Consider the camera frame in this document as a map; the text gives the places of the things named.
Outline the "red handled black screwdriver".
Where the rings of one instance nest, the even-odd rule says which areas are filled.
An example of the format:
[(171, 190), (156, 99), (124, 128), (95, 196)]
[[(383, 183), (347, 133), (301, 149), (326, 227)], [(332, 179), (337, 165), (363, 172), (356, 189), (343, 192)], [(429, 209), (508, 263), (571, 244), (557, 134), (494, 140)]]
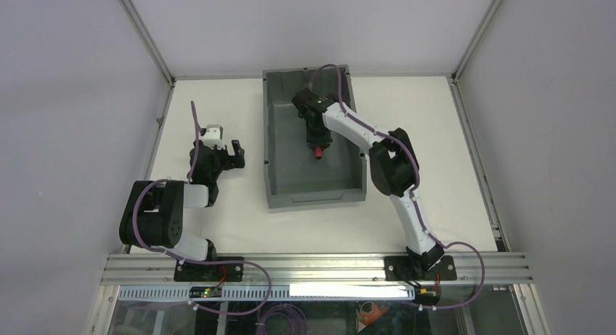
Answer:
[(313, 152), (316, 160), (321, 160), (323, 158), (323, 148), (321, 146), (316, 146)]

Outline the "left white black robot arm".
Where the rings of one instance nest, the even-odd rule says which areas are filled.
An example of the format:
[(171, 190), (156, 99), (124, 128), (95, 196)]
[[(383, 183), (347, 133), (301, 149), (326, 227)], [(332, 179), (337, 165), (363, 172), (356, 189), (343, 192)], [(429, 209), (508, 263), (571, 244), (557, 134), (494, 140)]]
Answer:
[(232, 140), (226, 145), (200, 141), (190, 151), (188, 181), (175, 179), (134, 182), (121, 217), (118, 234), (125, 245), (168, 254), (180, 261), (218, 260), (214, 243), (184, 230), (184, 210), (214, 206), (222, 172), (245, 167), (245, 150)]

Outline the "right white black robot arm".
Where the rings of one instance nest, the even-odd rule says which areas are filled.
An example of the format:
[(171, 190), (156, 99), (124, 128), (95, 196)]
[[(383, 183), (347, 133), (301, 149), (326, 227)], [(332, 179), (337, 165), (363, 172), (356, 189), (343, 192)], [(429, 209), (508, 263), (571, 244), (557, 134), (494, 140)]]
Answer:
[(297, 93), (292, 103), (306, 122), (307, 145), (316, 158), (332, 143), (332, 132), (368, 154), (373, 185), (391, 200), (402, 223), (409, 270), (417, 276), (425, 275), (443, 258), (444, 248), (422, 216), (418, 162), (406, 131), (397, 128), (384, 132), (370, 126), (343, 102), (320, 97), (309, 89)]

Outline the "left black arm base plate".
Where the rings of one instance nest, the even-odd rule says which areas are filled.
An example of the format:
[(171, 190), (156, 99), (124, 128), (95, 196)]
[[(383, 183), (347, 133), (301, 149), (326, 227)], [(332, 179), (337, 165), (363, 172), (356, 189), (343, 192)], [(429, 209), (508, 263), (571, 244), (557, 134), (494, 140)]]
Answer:
[(241, 282), (243, 280), (243, 257), (219, 257), (215, 265), (200, 265), (177, 262), (173, 280), (175, 282), (213, 283)]

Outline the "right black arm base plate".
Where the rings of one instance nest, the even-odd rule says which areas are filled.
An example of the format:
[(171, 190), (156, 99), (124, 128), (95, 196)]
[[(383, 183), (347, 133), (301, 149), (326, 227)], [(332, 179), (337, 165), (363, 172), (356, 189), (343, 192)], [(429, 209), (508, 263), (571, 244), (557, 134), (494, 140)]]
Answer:
[(384, 272), (387, 281), (453, 281), (458, 278), (454, 259), (444, 255), (429, 270), (423, 270), (410, 261), (408, 256), (385, 256)]

